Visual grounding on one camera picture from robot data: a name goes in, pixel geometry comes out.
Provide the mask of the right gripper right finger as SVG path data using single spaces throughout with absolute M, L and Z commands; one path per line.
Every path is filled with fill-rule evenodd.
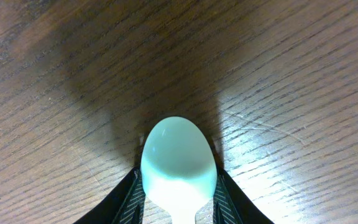
M 273 224 L 221 167 L 213 196 L 214 224 Z

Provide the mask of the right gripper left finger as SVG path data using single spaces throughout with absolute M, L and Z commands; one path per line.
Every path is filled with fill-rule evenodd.
M 142 224 L 145 192 L 135 167 L 92 210 L 74 224 Z

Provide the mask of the green plastic spoon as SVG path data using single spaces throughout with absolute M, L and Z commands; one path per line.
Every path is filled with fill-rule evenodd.
M 140 171 L 146 196 L 169 213 L 173 224 L 195 224 L 197 211 L 213 198 L 218 178 L 204 134 L 179 116 L 165 118 L 152 128 Z

